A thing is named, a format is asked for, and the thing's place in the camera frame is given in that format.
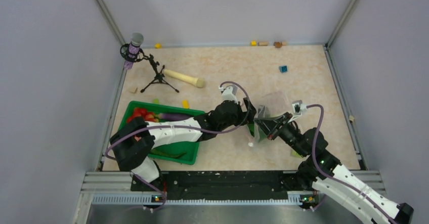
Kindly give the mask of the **clear zip top bag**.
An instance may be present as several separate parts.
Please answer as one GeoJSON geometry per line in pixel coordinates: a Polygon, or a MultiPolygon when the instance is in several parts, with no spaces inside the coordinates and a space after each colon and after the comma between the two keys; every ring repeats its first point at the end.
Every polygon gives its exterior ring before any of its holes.
{"type": "MultiPolygon", "coordinates": [[[[255,108],[257,108],[258,105],[266,106],[269,110],[268,117],[279,116],[291,110],[290,100],[288,99],[286,91],[275,91],[272,93],[268,93],[256,98],[255,100],[251,100],[251,102],[255,108]]],[[[248,146],[251,148],[254,147],[256,144],[260,143],[260,142],[253,143],[252,140],[253,140],[253,137],[249,133],[248,146]]]]}

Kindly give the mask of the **green bok choy vegetable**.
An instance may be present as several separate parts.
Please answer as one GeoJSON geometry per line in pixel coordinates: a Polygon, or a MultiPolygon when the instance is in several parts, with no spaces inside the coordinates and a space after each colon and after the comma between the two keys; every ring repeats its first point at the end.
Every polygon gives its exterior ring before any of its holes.
{"type": "MultiPolygon", "coordinates": [[[[269,116],[268,108],[264,105],[258,105],[258,107],[256,108],[256,114],[254,118],[255,119],[264,118],[268,116],[269,116]]],[[[258,125],[255,125],[255,123],[249,123],[247,125],[247,128],[249,130],[250,135],[253,137],[253,140],[252,140],[253,143],[261,142],[266,138],[266,134],[262,131],[262,129],[258,125]]]]}

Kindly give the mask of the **red lychee fruit bunch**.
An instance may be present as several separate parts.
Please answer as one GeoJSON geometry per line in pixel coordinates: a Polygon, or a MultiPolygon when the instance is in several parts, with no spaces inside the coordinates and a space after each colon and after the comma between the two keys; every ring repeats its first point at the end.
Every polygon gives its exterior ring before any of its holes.
{"type": "Polygon", "coordinates": [[[154,112],[148,111],[145,108],[135,108],[131,116],[126,119],[126,123],[137,117],[142,117],[145,121],[159,122],[159,118],[154,112]]]}

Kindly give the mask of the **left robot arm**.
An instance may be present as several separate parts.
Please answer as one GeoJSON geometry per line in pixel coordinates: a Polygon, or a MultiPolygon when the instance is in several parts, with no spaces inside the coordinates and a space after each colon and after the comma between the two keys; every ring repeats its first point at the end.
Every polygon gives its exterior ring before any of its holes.
{"type": "Polygon", "coordinates": [[[256,108],[247,98],[244,104],[245,110],[237,102],[225,100],[214,110],[179,121],[156,123],[137,117],[110,138],[105,156],[114,159],[120,171],[131,172],[148,189],[157,190],[162,176],[158,165],[148,157],[152,149],[179,142],[208,141],[252,123],[256,108]]]}

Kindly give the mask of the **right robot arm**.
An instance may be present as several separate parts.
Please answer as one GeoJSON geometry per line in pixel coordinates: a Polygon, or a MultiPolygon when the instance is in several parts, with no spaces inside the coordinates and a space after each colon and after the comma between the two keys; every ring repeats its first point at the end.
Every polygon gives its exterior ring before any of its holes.
{"type": "Polygon", "coordinates": [[[292,122],[292,114],[256,117],[255,124],[269,140],[281,138],[293,150],[306,157],[296,172],[296,182],[304,190],[317,190],[336,201],[362,223],[411,223],[414,209],[396,203],[360,180],[327,149],[320,132],[324,114],[315,128],[301,133],[292,122]]]}

